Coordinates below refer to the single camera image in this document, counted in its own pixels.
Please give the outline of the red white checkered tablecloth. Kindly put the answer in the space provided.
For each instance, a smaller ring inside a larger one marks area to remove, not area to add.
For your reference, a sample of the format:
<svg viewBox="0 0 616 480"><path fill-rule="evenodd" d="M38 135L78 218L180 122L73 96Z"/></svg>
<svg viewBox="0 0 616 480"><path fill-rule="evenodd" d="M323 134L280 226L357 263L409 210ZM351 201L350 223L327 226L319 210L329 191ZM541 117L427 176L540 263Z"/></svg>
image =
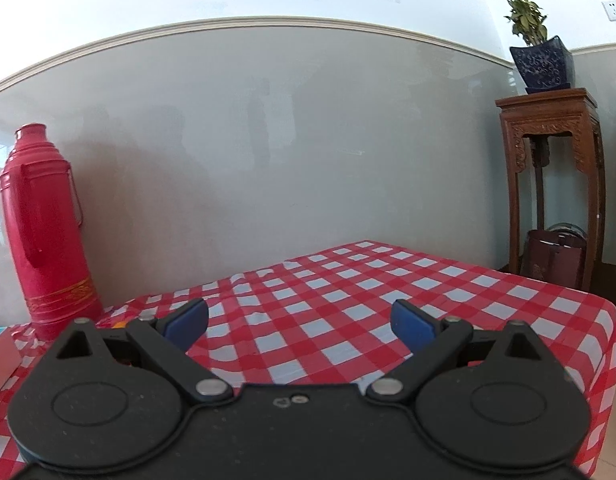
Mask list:
<svg viewBox="0 0 616 480"><path fill-rule="evenodd" d="M616 307L600 297L529 278L358 242L205 285L141 296L111 308L101 325L168 314L203 298L207 334L189 354L233 386L245 382L355 382L408 355L389 325L406 299L436 318L456 315L484 330L527 322L568 370L592 410L577 456L596 471L616 391Z"/></svg>

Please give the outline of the dark red paper bag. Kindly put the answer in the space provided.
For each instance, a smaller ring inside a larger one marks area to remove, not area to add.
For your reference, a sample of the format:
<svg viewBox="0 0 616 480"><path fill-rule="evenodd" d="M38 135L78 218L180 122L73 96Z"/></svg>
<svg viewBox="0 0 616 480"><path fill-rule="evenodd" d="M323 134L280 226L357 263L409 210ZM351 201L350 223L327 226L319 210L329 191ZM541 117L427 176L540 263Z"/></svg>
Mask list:
<svg viewBox="0 0 616 480"><path fill-rule="evenodd" d="M585 232L562 222L528 232L520 274L527 278L578 288L582 283L586 252Z"/></svg>

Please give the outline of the red gift box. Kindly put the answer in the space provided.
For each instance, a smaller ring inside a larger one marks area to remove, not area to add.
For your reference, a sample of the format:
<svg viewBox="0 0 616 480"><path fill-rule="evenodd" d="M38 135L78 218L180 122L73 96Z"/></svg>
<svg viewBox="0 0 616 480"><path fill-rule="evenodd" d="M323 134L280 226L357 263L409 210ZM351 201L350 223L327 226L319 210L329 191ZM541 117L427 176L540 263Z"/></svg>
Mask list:
<svg viewBox="0 0 616 480"><path fill-rule="evenodd" d="M11 332L0 327L0 390L20 366L21 360Z"/></svg>

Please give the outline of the red thermos flask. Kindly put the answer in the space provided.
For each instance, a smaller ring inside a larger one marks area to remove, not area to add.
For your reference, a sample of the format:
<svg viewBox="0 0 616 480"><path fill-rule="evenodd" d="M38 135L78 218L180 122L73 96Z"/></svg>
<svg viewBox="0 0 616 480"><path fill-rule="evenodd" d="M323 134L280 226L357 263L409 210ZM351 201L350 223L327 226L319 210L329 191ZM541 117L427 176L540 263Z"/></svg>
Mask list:
<svg viewBox="0 0 616 480"><path fill-rule="evenodd" d="M0 174L6 235L32 327L53 340L75 318L95 320L103 307L84 255L80 200L67 159L29 124Z"/></svg>

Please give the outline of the carved wooden plant stand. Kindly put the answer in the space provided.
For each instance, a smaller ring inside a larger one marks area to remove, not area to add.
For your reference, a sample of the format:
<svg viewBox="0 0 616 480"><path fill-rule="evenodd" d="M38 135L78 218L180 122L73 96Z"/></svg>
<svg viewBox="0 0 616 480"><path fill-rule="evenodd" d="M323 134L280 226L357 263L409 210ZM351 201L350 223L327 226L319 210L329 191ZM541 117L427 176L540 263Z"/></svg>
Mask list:
<svg viewBox="0 0 616 480"><path fill-rule="evenodd" d="M602 260L606 182L597 103L585 88L498 99L508 184L508 270L520 272L526 229L521 225L519 178L534 183L536 227L570 220L586 234L580 288L591 286Z"/></svg>

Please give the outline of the blue ceramic plant pot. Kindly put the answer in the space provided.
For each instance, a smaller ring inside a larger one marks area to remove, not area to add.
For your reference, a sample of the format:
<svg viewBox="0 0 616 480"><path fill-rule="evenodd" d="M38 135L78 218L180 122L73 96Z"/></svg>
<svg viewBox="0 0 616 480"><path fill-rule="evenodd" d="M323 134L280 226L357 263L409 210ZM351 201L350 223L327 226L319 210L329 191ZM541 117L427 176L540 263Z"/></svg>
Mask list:
<svg viewBox="0 0 616 480"><path fill-rule="evenodd" d="M573 87L572 54L558 36L539 46L510 47L509 51L528 94Z"/></svg>

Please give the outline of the green potted plant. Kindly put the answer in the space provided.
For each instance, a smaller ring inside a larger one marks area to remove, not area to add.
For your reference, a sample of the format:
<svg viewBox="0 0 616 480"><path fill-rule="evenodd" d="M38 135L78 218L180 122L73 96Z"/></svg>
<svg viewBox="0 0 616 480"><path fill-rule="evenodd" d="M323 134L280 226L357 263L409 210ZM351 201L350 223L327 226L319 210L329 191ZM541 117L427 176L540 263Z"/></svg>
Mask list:
<svg viewBox="0 0 616 480"><path fill-rule="evenodd" d="M532 0L507 0L509 12L506 20L512 34L524 40L528 47L536 47L547 40L546 15Z"/></svg>

